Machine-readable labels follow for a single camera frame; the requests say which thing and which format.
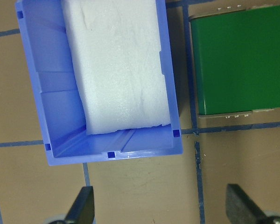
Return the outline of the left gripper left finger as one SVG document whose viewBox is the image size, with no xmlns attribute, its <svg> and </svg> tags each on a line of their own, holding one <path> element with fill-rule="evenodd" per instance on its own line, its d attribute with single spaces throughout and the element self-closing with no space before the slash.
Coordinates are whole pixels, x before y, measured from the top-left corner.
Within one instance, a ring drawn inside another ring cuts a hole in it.
<svg viewBox="0 0 280 224">
<path fill-rule="evenodd" d="M 64 221 L 66 224 L 92 224 L 94 218 L 95 204 L 93 187 L 85 186 L 81 188 Z"/>
</svg>

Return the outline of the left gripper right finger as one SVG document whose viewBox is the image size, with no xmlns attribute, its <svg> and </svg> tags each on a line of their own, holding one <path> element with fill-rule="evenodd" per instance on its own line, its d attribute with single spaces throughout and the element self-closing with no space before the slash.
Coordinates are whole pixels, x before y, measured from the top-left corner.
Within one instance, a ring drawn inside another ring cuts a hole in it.
<svg viewBox="0 0 280 224">
<path fill-rule="evenodd" d="M 225 208 L 231 224 L 262 224 L 268 218 L 238 184 L 227 184 Z"/>
</svg>

